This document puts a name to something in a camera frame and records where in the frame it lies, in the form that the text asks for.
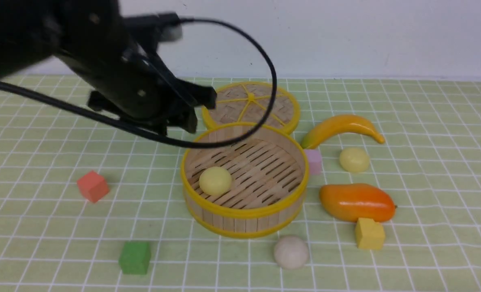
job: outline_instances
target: yellow rim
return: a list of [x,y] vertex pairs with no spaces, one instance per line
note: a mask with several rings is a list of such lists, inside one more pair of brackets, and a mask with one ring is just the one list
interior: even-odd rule
[[[195,139],[195,142],[198,142],[200,139],[208,135],[209,133],[212,133],[213,131],[216,131],[218,129],[222,128],[227,128],[227,127],[234,127],[234,126],[255,126],[254,122],[235,122],[233,124],[224,124],[220,125],[214,129],[208,130],[204,132],[203,134],[199,135]],[[248,210],[243,210],[243,209],[232,209],[232,208],[226,208],[222,207],[216,204],[213,204],[212,202],[202,198],[197,194],[197,192],[192,188],[188,180],[186,179],[185,175],[185,162],[186,162],[186,157],[188,156],[188,153],[190,152],[190,149],[187,149],[184,153],[183,156],[183,162],[181,163],[181,180],[183,181],[183,186],[188,192],[189,196],[194,199],[194,201],[200,205],[203,209],[206,209],[208,211],[211,211],[217,215],[225,216],[225,217],[230,217],[230,218],[242,218],[242,219],[249,219],[249,218],[258,218],[258,217],[263,217],[263,216],[269,216],[271,214],[274,214],[278,211],[281,211],[290,205],[292,205],[305,191],[305,188],[307,187],[307,181],[309,179],[309,162],[307,161],[307,156],[305,155],[305,152],[301,148],[300,144],[296,142],[294,139],[292,139],[289,135],[286,133],[280,131],[279,129],[263,125],[263,128],[266,128],[270,131],[274,131],[276,133],[279,133],[280,135],[284,136],[287,138],[289,141],[291,141],[294,146],[300,151],[302,158],[305,162],[305,172],[304,172],[304,178],[301,181],[301,183],[298,185],[296,190],[292,192],[289,196],[286,198],[278,201],[277,203],[274,203],[272,205],[266,206],[266,207],[261,207],[261,208],[255,208],[255,209],[248,209]]]
[[188,205],[188,200],[186,199],[185,197],[185,202],[186,202],[186,207],[188,208],[188,211],[190,212],[190,215],[192,215],[192,217],[199,223],[201,224],[204,228],[208,229],[209,231],[213,232],[213,233],[216,233],[218,235],[222,235],[222,236],[226,236],[226,237],[231,237],[231,238],[239,238],[239,239],[248,239],[248,238],[257,238],[257,237],[263,237],[263,236],[267,236],[267,235],[270,235],[272,233],[275,233],[276,231],[279,231],[280,229],[286,227],[287,225],[289,225],[295,218],[296,216],[298,216],[298,214],[300,214],[300,211],[301,211],[301,208],[303,207],[303,202],[301,202],[300,204],[300,207],[298,208],[298,210],[296,210],[296,212],[294,212],[294,214],[292,216],[290,216],[289,219],[285,220],[285,222],[279,224],[279,225],[276,225],[275,227],[273,228],[270,228],[270,229],[265,229],[263,231],[258,231],[258,232],[235,232],[235,231],[226,231],[226,230],[222,230],[222,229],[219,229],[217,227],[214,227],[213,225],[211,224],[208,224],[207,222],[205,222],[204,220],[202,220],[201,218],[197,217],[196,214],[194,213],[194,211],[192,211],[192,209],[190,208],[190,206]]
[[[238,83],[232,83],[232,84],[223,86],[223,87],[217,89],[217,92],[228,89],[230,87],[238,86],[238,85],[244,86],[246,84],[267,85],[268,87],[271,87],[271,84],[266,83],[266,82],[255,82],[255,81],[253,81],[253,82],[238,82]],[[296,129],[296,127],[298,126],[298,123],[300,122],[300,105],[298,104],[298,101],[296,101],[296,98],[294,98],[294,96],[290,92],[288,92],[287,90],[285,90],[281,87],[278,87],[277,91],[282,92],[281,95],[285,96],[286,98],[289,98],[289,100],[293,104],[293,108],[294,108],[293,117],[291,118],[290,122],[288,122],[281,129],[279,129],[280,131],[286,133],[287,135],[290,135]],[[240,100],[248,100],[248,99],[242,98],[242,99],[225,100],[225,101],[240,101]],[[255,102],[255,104],[258,105],[259,107],[262,107],[258,102]],[[249,102],[246,103],[246,106],[244,107],[244,110],[242,111],[242,113],[244,113],[244,111],[248,108],[249,105],[250,105]],[[213,118],[211,118],[211,115],[210,115],[210,112],[208,111],[208,109],[206,107],[202,107],[201,109],[202,109],[202,112],[203,112],[203,121],[205,123],[206,128],[207,129],[217,128],[219,125],[213,120]]]

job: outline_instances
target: toy banana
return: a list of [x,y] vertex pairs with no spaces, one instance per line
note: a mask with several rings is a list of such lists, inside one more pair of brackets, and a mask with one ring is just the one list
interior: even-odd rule
[[385,142],[385,137],[376,130],[374,124],[368,119],[359,115],[346,114],[333,116],[318,124],[305,135],[300,145],[303,149],[314,149],[323,141],[341,133],[368,135],[379,144]]

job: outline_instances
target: black cable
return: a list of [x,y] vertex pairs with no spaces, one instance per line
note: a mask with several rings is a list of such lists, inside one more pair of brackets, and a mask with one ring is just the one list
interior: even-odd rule
[[207,18],[184,18],[179,20],[175,24],[186,24],[186,23],[207,23],[207,24],[218,24],[220,26],[225,26],[226,28],[229,28],[240,35],[242,35],[244,38],[246,38],[252,45],[257,48],[257,50],[260,52],[260,54],[264,57],[265,61],[267,62],[269,69],[271,70],[271,77],[272,77],[272,87],[271,87],[271,98],[269,100],[269,104],[267,106],[267,109],[262,116],[261,120],[253,126],[249,131],[244,133],[243,135],[240,135],[239,137],[225,140],[222,142],[213,142],[213,143],[205,143],[205,142],[190,142],[190,141],[184,141],[184,140],[178,140],[178,139],[173,139],[173,138],[168,138],[163,135],[158,135],[155,133],[152,133],[150,131],[146,131],[142,128],[137,128],[135,126],[131,126],[128,124],[123,124],[119,120],[115,120],[113,118],[109,118],[105,115],[98,114],[94,111],[90,111],[88,109],[84,109],[82,107],[77,107],[75,105],[72,105],[68,102],[61,101],[49,96],[46,96],[45,94],[41,94],[36,91],[32,91],[23,87],[20,87],[18,85],[13,85],[10,83],[5,83],[0,81],[0,90],[1,91],[6,91],[12,94],[17,94],[23,97],[27,97],[30,99],[33,99],[38,102],[45,103],[46,105],[51,105],[53,107],[57,107],[59,109],[69,111],[71,113],[74,113],[76,115],[83,116],[85,118],[90,118],[92,120],[95,120],[97,122],[102,122],[103,124],[107,124],[109,126],[113,126],[115,128],[121,129],[123,131],[126,131],[128,133],[138,135],[139,137],[143,137],[148,140],[156,141],[159,143],[163,144],[168,144],[172,146],[177,146],[181,148],[220,148],[224,146],[229,146],[236,144],[238,142],[242,142],[246,140],[248,137],[253,135],[256,131],[258,131],[263,124],[267,121],[269,118],[269,115],[271,114],[274,102],[276,100],[276,91],[277,91],[277,77],[276,77],[276,71],[274,70],[274,66],[272,64],[272,61],[270,60],[269,56],[266,54],[266,52],[263,50],[263,48],[255,41],[250,35],[248,35],[246,32],[242,31],[240,28],[237,28],[236,26],[233,26],[233,24],[228,24],[226,22],[220,21],[220,20],[215,20],[215,19],[207,19]]

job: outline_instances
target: yellow ball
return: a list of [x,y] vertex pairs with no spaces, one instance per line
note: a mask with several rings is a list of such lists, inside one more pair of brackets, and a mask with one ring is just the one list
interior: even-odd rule
[[226,168],[212,166],[201,173],[199,186],[205,194],[220,196],[229,190],[232,181],[231,174]]
[[347,172],[364,172],[370,166],[370,157],[362,148],[345,148],[339,155],[339,164]]

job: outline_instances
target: white wall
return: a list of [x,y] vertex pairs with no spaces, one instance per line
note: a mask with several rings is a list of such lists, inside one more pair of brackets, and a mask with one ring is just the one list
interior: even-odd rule
[[[219,18],[251,34],[279,77],[481,78],[481,0],[122,0],[122,13]],[[178,75],[267,76],[241,36],[185,26],[159,53]],[[70,72],[48,61],[33,73]]]

